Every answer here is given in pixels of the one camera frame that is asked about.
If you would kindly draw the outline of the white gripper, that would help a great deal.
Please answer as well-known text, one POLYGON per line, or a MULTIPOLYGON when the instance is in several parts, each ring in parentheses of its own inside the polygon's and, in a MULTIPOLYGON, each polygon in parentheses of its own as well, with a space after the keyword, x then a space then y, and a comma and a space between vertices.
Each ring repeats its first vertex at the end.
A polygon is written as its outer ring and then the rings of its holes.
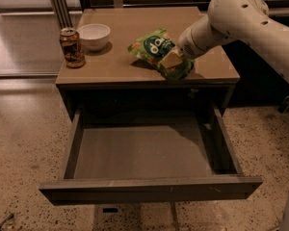
MULTIPOLYGON (((194 23, 179 37, 178 48, 188 59, 196 59, 215 47, 211 26, 208 23, 194 23)), ((172 49, 160 62, 164 68, 172 68, 183 63, 182 54, 172 49)))

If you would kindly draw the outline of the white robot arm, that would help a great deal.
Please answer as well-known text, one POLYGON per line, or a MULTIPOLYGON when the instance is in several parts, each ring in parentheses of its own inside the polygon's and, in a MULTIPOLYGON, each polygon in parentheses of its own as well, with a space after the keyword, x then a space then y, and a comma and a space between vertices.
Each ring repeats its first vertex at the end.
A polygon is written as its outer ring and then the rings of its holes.
POLYGON ((236 39, 289 84, 289 27, 269 18, 268 6, 262 0, 211 0, 207 14, 180 35, 159 65, 170 70, 236 39))

